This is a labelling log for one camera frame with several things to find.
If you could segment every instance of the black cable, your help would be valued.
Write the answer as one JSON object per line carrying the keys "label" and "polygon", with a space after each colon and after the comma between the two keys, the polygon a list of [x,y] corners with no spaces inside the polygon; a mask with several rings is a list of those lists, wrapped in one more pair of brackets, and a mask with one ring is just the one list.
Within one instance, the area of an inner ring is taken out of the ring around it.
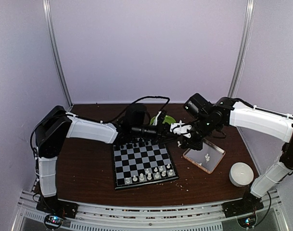
{"label": "black cable", "polygon": [[254,225],[254,227],[256,227],[256,226],[258,226],[259,224],[261,224],[262,221],[265,219],[265,217],[267,216],[267,214],[268,214],[269,211],[270,211],[270,207],[271,207],[271,196],[270,196],[269,192],[267,192],[267,194],[268,194],[268,196],[269,196],[269,207],[268,207],[267,212],[266,212],[266,214],[264,215],[264,217],[260,220],[259,223],[257,223],[256,225]]}
{"label": "black cable", "polygon": [[232,100],[237,100],[242,102],[244,105],[246,105],[247,107],[251,107],[254,108],[253,105],[251,105],[250,103],[246,102],[245,100],[241,99],[241,98],[232,98]]}
{"label": "black cable", "polygon": [[90,119],[90,118],[86,118],[86,117],[82,117],[82,116],[78,116],[78,118],[89,120],[89,121],[96,122],[96,123],[103,123],[103,124],[112,123],[113,121],[117,120],[128,109],[129,106],[131,106],[131,105],[133,105],[133,104],[135,104],[135,103],[137,103],[137,102],[139,102],[141,100],[144,100],[144,99],[164,99],[164,100],[166,100],[166,103],[160,108],[159,111],[162,111],[165,108],[165,106],[170,102],[170,98],[165,97],[165,96],[144,96],[144,97],[141,97],[141,98],[135,100],[134,102],[130,103],[117,116],[115,116],[113,119],[110,119],[108,121],[101,122],[100,120]]}

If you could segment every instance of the wooden table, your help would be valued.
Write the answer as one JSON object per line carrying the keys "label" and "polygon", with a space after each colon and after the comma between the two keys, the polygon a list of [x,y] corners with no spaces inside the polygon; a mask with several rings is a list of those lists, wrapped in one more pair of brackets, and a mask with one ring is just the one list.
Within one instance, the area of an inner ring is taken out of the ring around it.
{"label": "wooden table", "polygon": [[[93,119],[108,120],[117,115],[125,104],[75,105],[72,112]],[[161,105],[147,104],[152,116]],[[177,121],[193,120],[181,104],[169,104],[168,115]],[[229,180],[229,170],[236,162],[247,163],[257,177],[253,161],[236,128],[226,127],[224,140],[209,140],[226,151],[212,174],[207,174],[182,158],[185,150],[177,143],[168,145],[179,173],[179,180],[138,188],[114,190],[110,144],[83,139],[66,139],[57,163],[59,198],[84,203],[129,206],[190,205],[242,197],[243,188]]]}

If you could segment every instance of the white chess piece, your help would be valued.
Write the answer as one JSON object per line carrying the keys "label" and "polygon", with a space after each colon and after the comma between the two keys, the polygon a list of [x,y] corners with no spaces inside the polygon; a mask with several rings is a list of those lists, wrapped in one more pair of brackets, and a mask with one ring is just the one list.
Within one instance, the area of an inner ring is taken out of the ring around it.
{"label": "white chess piece", "polygon": [[208,155],[208,153],[205,156],[206,162],[208,162],[210,160],[210,156]]}
{"label": "white chess piece", "polygon": [[143,175],[143,173],[140,173],[140,180],[141,181],[144,181],[144,175]]}
{"label": "white chess piece", "polygon": [[147,179],[148,180],[151,180],[152,179],[152,174],[150,172],[147,174]]}

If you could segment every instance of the aluminum frame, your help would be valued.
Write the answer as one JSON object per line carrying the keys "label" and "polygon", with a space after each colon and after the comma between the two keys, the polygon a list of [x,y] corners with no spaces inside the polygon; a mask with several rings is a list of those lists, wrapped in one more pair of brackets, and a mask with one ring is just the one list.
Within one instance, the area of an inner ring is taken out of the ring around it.
{"label": "aluminum frame", "polygon": [[70,95],[69,95],[68,87],[67,87],[67,84],[65,81],[65,77],[64,77],[64,73],[63,73],[63,69],[62,69],[62,65],[61,65],[59,51],[58,51],[57,44],[56,44],[56,38],[55,38],[51,9],[50,9],[50,0],[43,0],[42,3],[43,3],[43,7],[44,7],[44,14],[45,14],[45,18],[46,18],[46,22],[47,22],[47,26],[48,26],[48,31],[49,31],[49,36],[50,36],[50,43],[51,43],[51,48],[52,48],[52,52],[53,52],[53,59],[54,59],[55,66],[56,66],[56,69],[58,72],[58,76],[59,76],[59,79],[61,82],[61,87],[62,87],[64,96],[66,98],[68,107],[72,107],[73,103],[72,103]]}
{"label": "aluminum frame", "polygon": [[233,79],[231,82],[231,86],[229,88],[228,97],[235,97],[236,91],[238,88],[238,84],[240,82],[240,77],[243,70],[243,60],[246,53],[246,50],[248,49],[249,45],[249,38],[250,38],[250,32],[252,28],[252,21],[253,21],[253,13],[254,13],[254,7],[255,7],[255,0],[248,0],[247,2],[247,10],[246,10],[246,16],[244,20],[243,25],[243,31],[242,31],[242,39],[241,39],[241,46],[238,53],[238,58],[233,74]]}

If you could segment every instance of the purple wall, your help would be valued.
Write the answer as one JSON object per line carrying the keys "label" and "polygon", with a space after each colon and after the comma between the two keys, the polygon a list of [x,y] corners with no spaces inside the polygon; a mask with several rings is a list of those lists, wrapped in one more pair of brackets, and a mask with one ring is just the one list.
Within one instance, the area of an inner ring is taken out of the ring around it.
{"label": "purple wall", "polygon": [[56,104],[66,101],[42,2],[0,0],[0,231],[35,180],[30,132]]}
{"label": "purple wall", "polygon": [[[293,114],[293,0],[258,1],[237,97]],[[282,142],[247,129],[245,140],[262,172],[280,155]],[[293,175],[278,186],[293,230]]]}
{"label": "purple wall", "polygon": [[74,103],[145,95],[216,102],[233,76],[246,0],[57,0],[51,12]]}

